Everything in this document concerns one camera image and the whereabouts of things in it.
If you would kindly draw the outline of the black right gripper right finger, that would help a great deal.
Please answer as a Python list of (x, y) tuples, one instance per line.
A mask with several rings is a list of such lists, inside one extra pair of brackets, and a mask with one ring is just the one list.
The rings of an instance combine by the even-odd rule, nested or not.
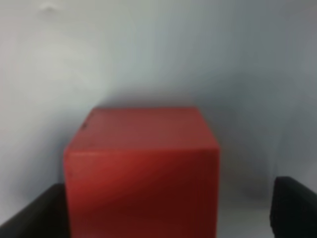
[(316, 238), (317, 194), (291, 177), (277, 177), (269, 220), (275, 238)]

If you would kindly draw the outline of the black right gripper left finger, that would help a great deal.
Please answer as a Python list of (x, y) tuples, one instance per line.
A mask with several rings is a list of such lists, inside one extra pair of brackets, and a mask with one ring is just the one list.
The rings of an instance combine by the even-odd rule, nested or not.
[(0, 226), (2, 238), (68, 238), (65, 185), (56, 183)]

